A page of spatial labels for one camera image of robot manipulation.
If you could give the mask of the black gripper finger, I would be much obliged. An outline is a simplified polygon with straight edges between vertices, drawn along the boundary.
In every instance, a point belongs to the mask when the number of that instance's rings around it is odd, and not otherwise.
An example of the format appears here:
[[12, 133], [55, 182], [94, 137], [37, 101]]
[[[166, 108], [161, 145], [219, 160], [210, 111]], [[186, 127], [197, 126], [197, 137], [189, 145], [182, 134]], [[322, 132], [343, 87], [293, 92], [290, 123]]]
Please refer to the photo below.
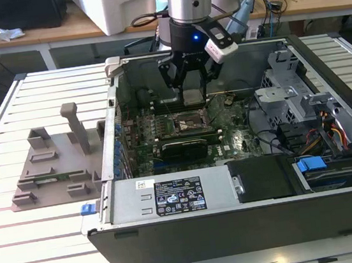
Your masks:
[[221, 72], [221, 64], [218, 64], [216, 61], [212, 60], [209, 69], [206, 68], [206, 64], [199, 65], [199, 74], [200, 74], [200, 86], [203, 96], [203, 100], [207, 98], [207, 84], [212, 80], [215, 80], [219, 77]]
[[184, 61], [183, 56], [167, 57], [158, 61], [158, 69], [166, 86], [178, 92], [179, 101], [184, 102]]

